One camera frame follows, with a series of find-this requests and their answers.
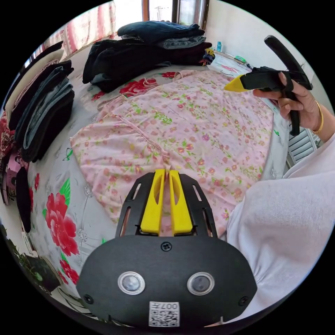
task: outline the label sticker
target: label sticker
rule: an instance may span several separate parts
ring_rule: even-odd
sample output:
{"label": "label sticker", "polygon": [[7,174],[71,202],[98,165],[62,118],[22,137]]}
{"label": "label sticker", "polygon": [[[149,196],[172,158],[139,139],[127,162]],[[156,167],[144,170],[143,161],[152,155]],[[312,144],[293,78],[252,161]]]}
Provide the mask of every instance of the label sticker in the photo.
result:
{"label": "label sticker", "polygon": [[150,301],[149,326],[151,327],[179,327],[179,303],[163,303]]}

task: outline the floral bedsheet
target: floral bedsheet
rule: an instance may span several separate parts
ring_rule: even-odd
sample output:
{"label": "floral bedsheet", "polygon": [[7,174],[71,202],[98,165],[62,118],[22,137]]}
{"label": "floral bedsheet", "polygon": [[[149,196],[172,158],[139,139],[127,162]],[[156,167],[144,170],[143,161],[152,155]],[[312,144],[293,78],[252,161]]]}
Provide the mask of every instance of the floral bedsheet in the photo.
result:
{"label": "floral bedsheet", "polygon": [[[120,94],[143,92],[147,89],[146,80],[153,77],[158,84],[171,82],[175,72],[185,68],[206,70],[206,67],[185,66],[161,68],[135,78],[109,94],[83,84],[82,69],[75,70],[70,76],[75,91],[72,117],[44,158],[29,166],[32,222],[29,238],[38,254],[48,258],[56,269],[63,280],[63,289],[74,296],[79,296],[76,283],[86,258],[95,248],[114,238],[116,226],[93,196],[74,157],[69,137],[97,120],[102,101]],[[275,112],[275,132],[271,136],[272,154],[262,179],[281,178],[287,155],[288,125],[282,122],[275,106],[266,103]]]}

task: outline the white sweater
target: white sweater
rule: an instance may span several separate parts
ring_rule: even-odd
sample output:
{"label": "white sweater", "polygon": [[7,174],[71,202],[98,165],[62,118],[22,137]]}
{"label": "white sweater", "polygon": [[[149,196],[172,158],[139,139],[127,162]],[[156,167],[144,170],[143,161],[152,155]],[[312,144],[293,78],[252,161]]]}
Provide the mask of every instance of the white sweater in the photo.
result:
{"label": "white sweater", "polygon": [[253,315],[293,291],[310,273],[335,224],[335,134],[280,180],[260,181],[231,213],[226,240],[242,252],[258,290]]}

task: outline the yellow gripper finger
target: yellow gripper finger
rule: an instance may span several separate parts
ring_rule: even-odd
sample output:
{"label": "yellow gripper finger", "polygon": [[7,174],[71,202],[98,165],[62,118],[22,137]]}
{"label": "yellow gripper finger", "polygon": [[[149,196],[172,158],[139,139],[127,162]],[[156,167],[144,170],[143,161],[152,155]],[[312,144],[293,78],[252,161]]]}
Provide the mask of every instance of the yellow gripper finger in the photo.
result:
{"label": "yellow gripper finger", "polygon": [[164,181],[165,170],[156,170],[141,222],[143,233],[159,235],[162,221]]}
{"label": "yellow gripper finger", "polygon": [[169,172],[169,182],[172,233],[173,235],[191,233],[193,225],[178,171]]}
{"label": "yellow gripper finger", "polygon": [[246,90],[241,82],[241,77],[244,76],[244,74],[241,74],[240,76],[234,78],[230,83],[228,83],[224,89],[226,91],[231,91],[231,92],[246,92]]}

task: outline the pink dress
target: pink dress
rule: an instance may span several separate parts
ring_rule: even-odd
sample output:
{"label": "pink dress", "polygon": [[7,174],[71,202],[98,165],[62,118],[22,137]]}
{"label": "pink dress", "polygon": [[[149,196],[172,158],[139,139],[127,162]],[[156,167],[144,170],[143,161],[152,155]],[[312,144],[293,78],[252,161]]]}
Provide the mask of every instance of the pink dress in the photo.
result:
{"label": "pink dress", "polygon": [[[230,78],[214,71],[181,71],[143,95],[120,96],[101,119],[70,139],[87,182],[113,223],[134,181],[156,169],[196,179],[217,233],[257,182],[265,166],[273,111],[252,92],[224,91]],[[161,235],[171,234],[165,186]]]}

